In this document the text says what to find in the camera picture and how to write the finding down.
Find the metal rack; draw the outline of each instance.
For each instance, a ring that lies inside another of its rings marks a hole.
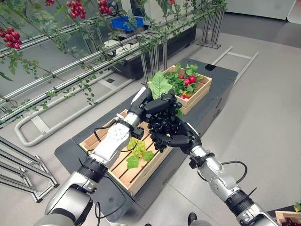
[[[20,158],[16,157],[15,155],[8,153],[7,149],[10,152],[13,152],[14,154],[26,158],[28,162],[25,162]],[[41,202],[45,195],[47,195],[50,191],[59,186],[55,178],[51,175],[51,173],[49,172],[49,170],[38,155],[33,156],[27,153],[26,151],[22,150],[21,148],[15,146],[14,144],[8,142],[2,137],[0,137],[0,156],[3,160],[6,160],[7,162],[18,166],[18,168],[15,168],[9,164],[4,163],[3,161],[0,161],[0,168],[15,175],[18,175],[24,181],[21,182],[14,178],[10,178],[6,175],[0,174],[0,184],[31,193],[35,202]],[[42,192],[39,192],[34,186],[33,182],[31,181],[28,175],[29,171],[36,173],[49,181],[48,186]]]

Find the black cable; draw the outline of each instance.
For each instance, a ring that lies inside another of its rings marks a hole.
[[[108,179],[109,179],[109,180],[117,187],[117,189],[118,189],[118,190],[120,191],[120,193],[122,194],[122,196],[123,196],[123,198],[124,198],[124,201],[123,201],[123,203],[122,203],[117,209],[115,209],[113,212],[111,212],[111,213],[109,213],[109,214],[106,214],[106,215],[104,215],[104,216],[102,216],[102,217],[100,216],[100,214],[101,214],[101,211],[100,211],[100,203],[99,203],[99,202],[96,202],[94,211],[95,211],[95,216],[96,216],[96,218],[98,219],[97,226],[99,226],[100,219],[103,219],[103,218],[108,217],[109,215],[112,215],[113,213],[115,213],[116,211],[118,211],[118,210],[126,203],[126,201],[127,201],[126,196],[122,193],[121,189],[120,189],[119,186],[115,183],[115,181],[113,181],[110,177],[107,177],[107,176],[104,176],[104,178],[108,178]]]
[[[238,181],[236,181],[236,183],[238,184],[239,182],[241,182],[246,177],[246,174],[248,172],[248,167],[242,161],[227,161],[227,162],[222,162],[221,164],[222,165],[227,165],[227,164],[232,164],[232,163],[242,164],[244,166],[244,168],[245,168],[245,172],[244,172],[243,176]],[[199,175],[200,178],[202,178],[204,181],[207,181],[205,178],[202,177],[202,175],[198,171],[198,168],[197,168],[197,173],[198,173],[198,175]]]
[[[99,143],[101,142],[101,140],[100,140],[99,136],[97,135],[97,130],[99,130],[99,129],[107,129],[107,128],[111,127],[113,124],[115,124],[116,122],[117,122],[117,120],[113,119],[107,126],[94,128],[94,135],[96,136],[96,138],[99,141]]]
[[[238,184],[246,177],[246,174],[248,172],[248,167],[242,161],[227,161],[227,162],[222,162],[222,165],[227,165],[227,164],[232,164],[232,163],[242,164],[245,168],[245,172],[244,172],[243,176],[238,181],[236,181],[236,183]]]

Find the wooden tray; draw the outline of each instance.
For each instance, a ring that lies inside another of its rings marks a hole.
[[[290,218],[293,222],[301,224],[301,212],[275,211],[278,224],[285,222],[285,218]]]
[[[120,113],[122,116],[126,116],[127,110],[124,110]],[[154,144],[148,134],[149,129],[147,128],[147,123],[143,122],[140,124],[144,128],[144,136],[141,140],[144,141],[146,151],[152,150],[154,153],[154,158],[150,162],[146,162],[143,159],[140,159],[139,165],[137,168],[127,169],[127,158],[130,156],[131,152],[121,152],[119,158],[114,162],[112,167],[108,170],[110,173],[121,185],[124,186],[126,190],[129,191],[131,195],[135,195],[144,183],[150,178],[156,168],[161,164],[161,162],[166,158],[166,156],[171,152],[172,148],[166,148],[163,153],[155,150]],[[106,137],[106,134],[109,129],[102,129],[97,131],[97,135],[101,140]],[[83,142],[80,143],[80,146],[91,153],[94,148],[99,144],[96,136],[94,134],[90,135]]]

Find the black joint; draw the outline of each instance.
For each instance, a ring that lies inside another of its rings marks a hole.
[[[104,177],[107,171],[107,167],[92,158],[88,158],[78,170],[79,173],[85,175],[86,177],[94,180],[97,183]]]
[[[189,165],[192,169],[195,169],[196,167],[201,167],[204,162],[206,162],[206,159],[209,157],[214,157],[214,153],[208,153],[203,157],[196,156],[196,157],[190,157],[191,161],[189,162]]]
[[[75,222],[75,216],[71,212],[69,212],[65,209],[56,208],[51,212],[51,214],[53,214],[53,213],[64,215],[64,216],[70,218],[73,222]]]
[[[235,216],[254,204],[253,200],[242,190],[236,191],[225,203]]]

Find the grape bunch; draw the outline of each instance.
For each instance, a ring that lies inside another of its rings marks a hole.
[[[54,4],[55,0],[45,0],[45,6],[50,6],[50,4]]]
[[[112,10],[109,9],[109,3],[107,0],[100,0],[97,2],[98,3],[98,11],[100,12],[100,14],[108,14],[111,15],[112,14]]]
[[[12,27],[9,27],[5,30],[0,28],[0,37],[3,38],[3,41],[6,42],[6,45],[9,48],[20,49],[20,45],[22,44],[20,40],[20,34],[15,32]]]
[[[86,18],[86,11],[84,7],[82,6],[81,0],[73,0],[72,2],[68,1],[66,2],[66,5],[70,8],[71,16],[72,18],[77,18],[80,16],[80,18],[85,19]]]
[[[155,149],[163,152],[163,149],[167,148],[165,144],[158,142],[155,139],[154,134],[169,134],[174,135],[178,129],[179,121],[177,120],[176,114],[178,113],[177,108],[182,105],[180,103],[175,103],[171,109],[163,110],[156,115],[152,115],[147,119],[149,123],[147,128],[149,128],[149,134],[153,142],[155,142]]]

